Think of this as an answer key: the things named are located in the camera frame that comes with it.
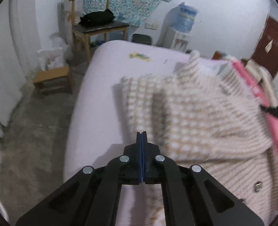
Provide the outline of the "beige white houndstooth coat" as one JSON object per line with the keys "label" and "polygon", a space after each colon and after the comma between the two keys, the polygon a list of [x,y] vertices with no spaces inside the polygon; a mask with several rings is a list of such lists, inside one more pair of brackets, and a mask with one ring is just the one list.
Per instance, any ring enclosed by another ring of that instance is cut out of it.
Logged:
{"label": "beige white houndstooth coat", "polygon": [[122,78],[129,130],[178,165],[200,165],[269,225],[278,213],[278,120],[235,63],[193,51],[169,76]]}

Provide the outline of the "beige clothes pile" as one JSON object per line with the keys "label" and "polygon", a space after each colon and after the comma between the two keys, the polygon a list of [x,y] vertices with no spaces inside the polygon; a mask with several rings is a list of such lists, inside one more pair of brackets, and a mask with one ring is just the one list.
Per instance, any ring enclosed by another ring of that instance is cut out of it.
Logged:
{"label": "beige clothes pile", "polygon": [[265,67],[257,64],[253,59],[248,60],[245,70],[260,84],[270,106],[276,108],[278,106],[278,96],[273,86],[273,79],[270,72]]}

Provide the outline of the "lilac bed sheet mattress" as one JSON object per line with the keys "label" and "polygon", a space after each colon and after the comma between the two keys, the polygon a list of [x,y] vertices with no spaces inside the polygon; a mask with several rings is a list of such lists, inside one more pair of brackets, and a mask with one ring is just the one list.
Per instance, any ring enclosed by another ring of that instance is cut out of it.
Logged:
{"label": "lilac bed sheet mattress", "polygon": [[188,54],[122,40],[106,42],[94,52],[83,78],[69,126],[63,179],[84,166],[99,168],[121,156],[136,136],[128,132],[121,79],[171,75]]}

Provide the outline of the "pink floral blanket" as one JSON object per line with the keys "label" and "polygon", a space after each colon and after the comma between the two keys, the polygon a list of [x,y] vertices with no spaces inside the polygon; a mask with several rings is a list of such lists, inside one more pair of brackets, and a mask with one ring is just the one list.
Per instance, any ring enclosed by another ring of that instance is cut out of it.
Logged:
{"label": "pink floral blanket", "polygon": [[[264,107],[269,107],[269,101],[267,100],[265,93],[261,89],[261,87],[257,84],[255,78],[251,76],[245,69],[244,65],[238,60],[231,60],[233,67],[236,71],[241,75],[244,79],[246,85],[250,88],[253,96],[257,99],[261,100],[261,105]],[[278,118],[274,117],[270,113],[264,111],[266,115],[266,119],[268,122],[268,128],[273,139],[274,151],[276,156],[278,157]]]}

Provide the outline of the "small wooden stool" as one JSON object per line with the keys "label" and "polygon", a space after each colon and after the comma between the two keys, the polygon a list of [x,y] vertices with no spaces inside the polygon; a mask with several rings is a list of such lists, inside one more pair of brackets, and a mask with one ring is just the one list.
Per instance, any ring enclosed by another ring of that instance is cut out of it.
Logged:
{"label": "small wooden stool", "polygon": [[64,66],[39,72],[33,79],[33,85],[40,97],[58,90],[72,94],[71,69],[69,66]]}

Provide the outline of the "white plastic bag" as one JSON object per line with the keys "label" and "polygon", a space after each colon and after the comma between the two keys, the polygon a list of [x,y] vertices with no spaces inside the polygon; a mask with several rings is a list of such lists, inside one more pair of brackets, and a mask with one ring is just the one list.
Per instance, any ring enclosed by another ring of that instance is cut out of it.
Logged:
{"label": "white plastic bag", "polygon": [[52,50],[38,50],[37,56],[42,71],[48,71],[66,66],[66,60],[62,47],[53,48]]}

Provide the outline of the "white water dispenser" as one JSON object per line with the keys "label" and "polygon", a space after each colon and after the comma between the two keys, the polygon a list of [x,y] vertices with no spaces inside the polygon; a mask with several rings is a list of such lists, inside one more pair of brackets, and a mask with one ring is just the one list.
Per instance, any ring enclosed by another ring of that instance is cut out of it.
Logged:
{"label": "white water dispenser", "polygon": [[188,50],[191,39],[191,33],[180,32],[169,27],[165,33],[163,47],[185,53]]}

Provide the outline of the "black bin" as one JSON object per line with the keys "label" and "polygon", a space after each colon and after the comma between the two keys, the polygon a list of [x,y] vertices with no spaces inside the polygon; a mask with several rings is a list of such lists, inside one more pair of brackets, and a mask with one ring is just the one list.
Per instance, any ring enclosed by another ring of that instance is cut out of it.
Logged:
{"label": "black bin", "polygon": [[132,35],[132,42],[145,44],[145,45],[152,45],[152,38],[148,35],[144,34],[133,34]]}

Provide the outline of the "dark red wooden door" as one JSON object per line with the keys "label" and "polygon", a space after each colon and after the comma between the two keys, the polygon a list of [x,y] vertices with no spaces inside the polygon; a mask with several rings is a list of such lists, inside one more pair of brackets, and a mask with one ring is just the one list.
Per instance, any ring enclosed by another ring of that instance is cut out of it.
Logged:
{"label": "dark red wooden door", "polygon": [[278,22],[268,17],[252,59],[274,77],[278,72]]}

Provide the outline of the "wooden chair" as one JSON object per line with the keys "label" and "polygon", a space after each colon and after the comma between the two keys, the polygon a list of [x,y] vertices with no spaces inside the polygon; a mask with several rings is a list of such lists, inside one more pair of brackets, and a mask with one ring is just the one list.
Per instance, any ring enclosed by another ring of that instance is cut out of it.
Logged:
{"label": "wooden chair", "polygon": [[90,62],[90,38],[94,35],[103,34],[104,40],[107,40],[109,32],[122,31],[123,39],[127,40],[129,24],[115,20],[115,16],[109,9],[110,0],[106,1],[106,9],[104,11],[92,12],[80,18],[80,22],[76,24],[75,2],[77,0],[69,0],[71,2],[71,29],[72,39],[76,45],[76,38],[82,39],[84,44],[87,62]]}

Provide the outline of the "black bag on chair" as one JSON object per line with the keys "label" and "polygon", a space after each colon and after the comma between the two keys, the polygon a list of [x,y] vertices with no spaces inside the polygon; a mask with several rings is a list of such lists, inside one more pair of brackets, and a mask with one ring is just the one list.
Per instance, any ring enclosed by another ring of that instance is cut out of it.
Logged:
{"label": "black bag on chair", "polygon": [[104,26],[111,23],[114,19],[114,14],[109,9],[106,9],[104,11],[91,12],[80,17],[79,25],[85,28]]}

